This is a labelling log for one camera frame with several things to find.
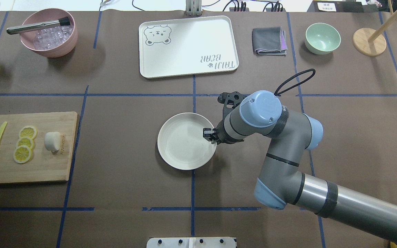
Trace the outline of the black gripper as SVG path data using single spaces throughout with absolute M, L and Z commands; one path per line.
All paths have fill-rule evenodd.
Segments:
M 224 125 L 218 125 L 216 128 L 203 128 L 203 138 L 209 139 L 211 143 L 221 144 L 235 144 L 244 142 L 244 139 L 236 139 L 231 137 L 225 130 Z

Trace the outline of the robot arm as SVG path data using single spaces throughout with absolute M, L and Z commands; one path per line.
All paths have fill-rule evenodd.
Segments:
M 397 244 L 397 205 L 299 171 L 303 152 L 323 138 L 320 121 L 289 110 L 270 91 L 223 92 L 218 102 L 223 119 L 204 128 L 203 138 L 213 144 L 243 142 L 256 133 L 271 139 L 255 185 L 258 202 L 277 210 L 292 204 Z

